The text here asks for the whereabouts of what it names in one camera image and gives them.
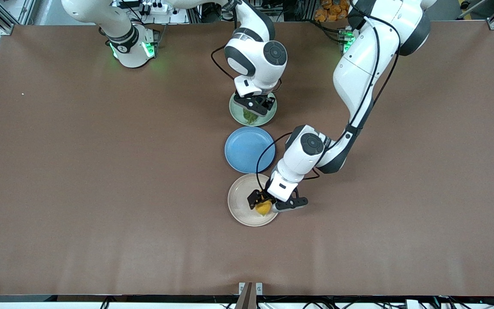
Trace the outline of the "beige round plate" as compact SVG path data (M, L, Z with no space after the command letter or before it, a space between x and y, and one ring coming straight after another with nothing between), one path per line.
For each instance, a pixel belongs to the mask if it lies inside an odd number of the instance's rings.
M274 221L278 214L270 211L266 215L261 215L257 211L250 209L248 196L256 189L259 189L259 182L263 184L268 180L268 176L254 173L245 174L239 177L231 185L228 196L228 209L231 215L248 227L262 227Z

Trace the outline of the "pale green round plate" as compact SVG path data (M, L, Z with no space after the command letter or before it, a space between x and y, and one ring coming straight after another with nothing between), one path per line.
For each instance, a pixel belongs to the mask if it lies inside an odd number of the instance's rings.
M229 100L229 111L233 119L235 119L236 122L243 126L245 125L244 118L243 118L243 108L239 107L237 104L235 104L232 100L233 95L231 96ZM266 117L259 117L259 119L253 123L252 125L248 125L249 127L261 127L263 125L266 125L267 123L270 122L270 120L275 116L277 111L277 99L276 102L273 106L273 108L267 113Z

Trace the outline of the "blue round plate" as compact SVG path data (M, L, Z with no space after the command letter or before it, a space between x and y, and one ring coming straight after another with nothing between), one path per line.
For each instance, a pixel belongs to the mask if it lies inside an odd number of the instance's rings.
M241 173L262 172L273 164L276 147L264 129L241 127L227 138L225 157L228 164Z

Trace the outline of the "bag of orange items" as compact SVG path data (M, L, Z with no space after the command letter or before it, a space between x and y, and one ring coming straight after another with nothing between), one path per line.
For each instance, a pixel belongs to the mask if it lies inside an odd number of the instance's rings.
M318 23L346 19L350 10L350 0L318 0L313 19Z

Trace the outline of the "white power strip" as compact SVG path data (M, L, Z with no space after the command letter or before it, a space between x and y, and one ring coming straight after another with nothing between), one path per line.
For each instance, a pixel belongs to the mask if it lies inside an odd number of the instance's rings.
M138 12L142 16L167 15L172 8L163 0L139 0Z

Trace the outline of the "metal table edge bracket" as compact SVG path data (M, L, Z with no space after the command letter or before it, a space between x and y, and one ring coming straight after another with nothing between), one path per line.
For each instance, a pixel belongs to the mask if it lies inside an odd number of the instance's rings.
M235 309L259 309L258 297L263 295L263 283L241 282L238 292Z

